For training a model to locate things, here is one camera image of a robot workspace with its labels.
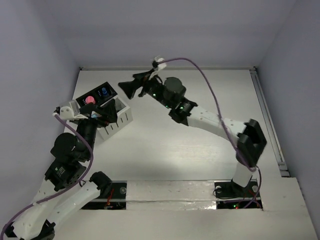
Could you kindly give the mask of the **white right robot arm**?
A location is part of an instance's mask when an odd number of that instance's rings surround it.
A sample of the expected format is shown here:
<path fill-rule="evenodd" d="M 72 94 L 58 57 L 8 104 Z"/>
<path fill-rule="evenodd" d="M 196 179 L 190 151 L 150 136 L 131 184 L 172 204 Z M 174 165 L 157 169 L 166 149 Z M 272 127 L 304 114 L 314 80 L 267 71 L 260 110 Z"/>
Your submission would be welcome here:
<path fill-rule="evenodd" d="M 202 129 L 228 140 L 235 149 L 238 161 L 230 190 L 242 196 L 249 189 L 249 182 L 257 168 L 267 140 L 258 121 L 240 122 L 212 113 L 185 97 L 186 87 L 180 79 L 168 77 L 161 81 L 152 71 L 133 74 L 132 81 L 118 83 L 125 95 L 132 99 L 138 89 L 139 97 L 148 94 L 168 108 L 169 116 L 179 124 Z"/>

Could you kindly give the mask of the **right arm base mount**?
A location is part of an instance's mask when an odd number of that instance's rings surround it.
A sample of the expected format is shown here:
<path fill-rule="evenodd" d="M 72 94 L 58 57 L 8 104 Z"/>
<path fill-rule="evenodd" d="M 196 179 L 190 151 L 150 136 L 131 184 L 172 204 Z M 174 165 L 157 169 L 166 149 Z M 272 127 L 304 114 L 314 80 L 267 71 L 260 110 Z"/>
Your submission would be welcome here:
<path fill-rule="evenodd" d="M 251 180 L 246 187 L 241 187 L 230 181 L 217 181 L 214 183 L 212 194 L 216 200 L 218 210 L 238 209 L 263 209 L 259 183 L 256 179 Z"/>

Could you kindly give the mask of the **pink-capped marker tube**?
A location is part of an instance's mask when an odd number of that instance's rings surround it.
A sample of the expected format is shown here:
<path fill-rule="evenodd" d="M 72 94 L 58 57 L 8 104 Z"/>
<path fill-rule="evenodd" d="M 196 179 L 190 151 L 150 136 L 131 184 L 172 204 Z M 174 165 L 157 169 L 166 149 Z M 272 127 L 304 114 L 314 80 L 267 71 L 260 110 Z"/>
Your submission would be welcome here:
<path fill-rule="evenodd" d="M 96 100 L 93 96 L 89 95 L 85 98 L 85 103 L 86 104 L 95 104 Z"/>

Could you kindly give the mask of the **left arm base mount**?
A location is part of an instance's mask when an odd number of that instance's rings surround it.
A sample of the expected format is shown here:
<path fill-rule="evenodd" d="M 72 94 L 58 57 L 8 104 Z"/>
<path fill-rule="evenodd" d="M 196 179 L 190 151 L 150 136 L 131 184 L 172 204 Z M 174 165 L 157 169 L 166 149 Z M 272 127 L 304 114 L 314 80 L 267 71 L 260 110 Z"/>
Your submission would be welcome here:
<path fill-rule="evenodd" d="M 95 172 L 89 179 L 97 184 L 100 195 L 86 203 L 82 210 L 125 210 L 127 207 L 127 182 L 113 182 L 102 171 Z"/>

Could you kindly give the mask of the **light blue marker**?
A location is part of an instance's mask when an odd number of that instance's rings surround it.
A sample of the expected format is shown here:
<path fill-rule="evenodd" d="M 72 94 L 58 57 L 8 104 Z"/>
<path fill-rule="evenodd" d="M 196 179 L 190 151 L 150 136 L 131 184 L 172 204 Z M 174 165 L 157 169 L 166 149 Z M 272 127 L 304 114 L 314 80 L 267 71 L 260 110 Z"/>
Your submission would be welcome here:
<path fill-rule="evenodd" d="M 91 117 L 92 117 L 92 118 L 98 118 L 99 115 L 98 115 L 97 113 L 92 113 L 92 114 L 91 114 Z"/>

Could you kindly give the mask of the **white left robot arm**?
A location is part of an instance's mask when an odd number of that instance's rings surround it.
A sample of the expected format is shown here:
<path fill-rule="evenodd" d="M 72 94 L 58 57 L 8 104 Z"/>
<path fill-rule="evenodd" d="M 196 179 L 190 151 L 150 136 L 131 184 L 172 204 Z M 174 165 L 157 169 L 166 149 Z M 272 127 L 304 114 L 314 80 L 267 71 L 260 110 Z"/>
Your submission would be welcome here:
<path fill-rule="evenodd" d="M 92 174 L 83 186 L 63 203 L 63 195 L 83 181 L 94 161 L 97 130 L 118 120 L 116 101 L 100 106 L 94 102 L 78 106 L 75 100 L 56 108 L 53 117 L 70 131 L 60 134 L 50 153 L 54 161 L 32 202 L 3 227 L 0 238 L 51 240 L 56 228 L 91 200 L 110 194 L 112 180 L 102 171 Z"/>

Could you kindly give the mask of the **black highlighter blue cap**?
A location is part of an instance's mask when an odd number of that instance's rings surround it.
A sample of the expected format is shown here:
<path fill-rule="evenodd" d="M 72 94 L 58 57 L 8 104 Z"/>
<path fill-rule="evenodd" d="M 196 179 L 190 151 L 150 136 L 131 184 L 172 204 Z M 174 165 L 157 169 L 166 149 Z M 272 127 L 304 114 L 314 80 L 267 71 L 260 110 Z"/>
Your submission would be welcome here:
<path fill-rule="evenodd" d="M 107 89 L 106 89 L 105 87 L 103 87 L 103 88 L 101 89 L 101 91 L 102 91 L 102 96 L 103 96 L 104 98 L 106 98 L 106 97 L 109 96 L 109 92 L 107 91 Z"/>

